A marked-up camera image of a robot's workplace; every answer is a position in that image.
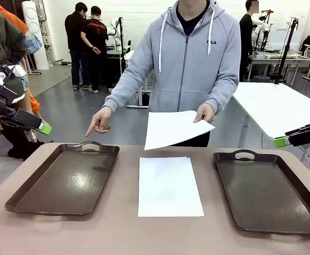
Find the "person's right hand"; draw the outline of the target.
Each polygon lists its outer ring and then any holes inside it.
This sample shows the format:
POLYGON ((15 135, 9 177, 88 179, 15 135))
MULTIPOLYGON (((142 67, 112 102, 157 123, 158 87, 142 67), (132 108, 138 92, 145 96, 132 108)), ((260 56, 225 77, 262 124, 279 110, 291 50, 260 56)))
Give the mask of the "person's right hand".
POLYGON ((112 110, 104 106, 100 109, 96 114, 92 116, 91 122, 89 124, 88 130, 85 134, 85 137, 89 137, 89 135, 95 131, 100 134, 105 134, 110 130, 110 126, 108 125, 108 120, 112 116, 112 110))

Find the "person's left hand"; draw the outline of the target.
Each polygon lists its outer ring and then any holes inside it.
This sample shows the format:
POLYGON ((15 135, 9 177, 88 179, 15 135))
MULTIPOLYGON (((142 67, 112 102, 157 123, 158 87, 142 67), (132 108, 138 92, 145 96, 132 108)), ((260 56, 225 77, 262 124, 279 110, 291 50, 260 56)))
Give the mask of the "person's left hand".
POLYGON ((199 106, 197 110, 194 123, 197 123, 199 121, 206 121, 207 123, 212 123, 213 118, 214 118, 213 107, 207 103, 203 103, 199 106))

